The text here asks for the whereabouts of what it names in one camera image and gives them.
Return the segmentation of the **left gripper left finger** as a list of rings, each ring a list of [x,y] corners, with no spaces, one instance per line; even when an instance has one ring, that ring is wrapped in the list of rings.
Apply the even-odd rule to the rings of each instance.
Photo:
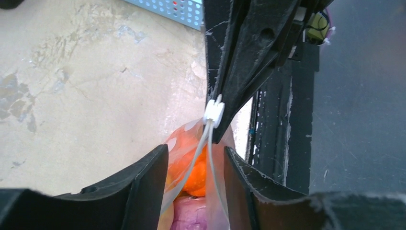
[[[168,147],[83,188],[48,196],[31,189],[1,189],[3,230],[155,230],[167,176]]]

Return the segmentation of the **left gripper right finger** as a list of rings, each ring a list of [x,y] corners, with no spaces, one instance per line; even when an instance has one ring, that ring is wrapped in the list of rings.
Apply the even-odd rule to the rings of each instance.
[[[233,230],[403,230],[406,196],[319,192],[304,195],[224,149],[224,177]]]

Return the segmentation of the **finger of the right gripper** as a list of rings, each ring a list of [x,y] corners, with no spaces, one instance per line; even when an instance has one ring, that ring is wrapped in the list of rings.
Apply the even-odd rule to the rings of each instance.
[[[216,99],[222,92],[240,0],[205,0],[204,38],[206,49],[206,100]]]

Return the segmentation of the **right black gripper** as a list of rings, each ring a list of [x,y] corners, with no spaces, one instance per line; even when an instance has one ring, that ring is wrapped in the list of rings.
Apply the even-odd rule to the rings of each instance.
[[[215,143],[271,75],[283,41],[285,58],[293,60],[300,60],[300,46],[304,43],[330,44],[335,32],[328,10],[331,3],[331,0],[241,0],[225,82],[219,94],[225,110],[219,130],[214,132]]]

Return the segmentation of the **clear zip top bag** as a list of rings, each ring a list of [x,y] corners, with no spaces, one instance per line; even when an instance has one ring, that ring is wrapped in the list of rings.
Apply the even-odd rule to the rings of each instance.
[[[209,100],[203,118],[182,125],[166,140],[168,171],[158,229],[230,229],[224,150],[235,146],[232,129],[214,142],[224,110],[219,95]]]

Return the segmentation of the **purple red onion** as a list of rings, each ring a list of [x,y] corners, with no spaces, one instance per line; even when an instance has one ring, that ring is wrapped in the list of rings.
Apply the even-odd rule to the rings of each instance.
[[[171,230],[207,230],[206,197],[181,196],[174,201]]]

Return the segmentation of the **orange mini pumpkin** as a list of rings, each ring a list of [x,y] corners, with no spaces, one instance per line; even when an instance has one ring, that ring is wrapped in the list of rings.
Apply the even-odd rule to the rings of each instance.
[[[202,134],[203,126],[189,130],[183,126],[175,130],[167,139],[166,144],[169,149],[168,173],[173,180],[183,179],[194,158]],[[206,195],[206,156],[207,147],[204,146],[182,188],[183,192],[196,197]]]

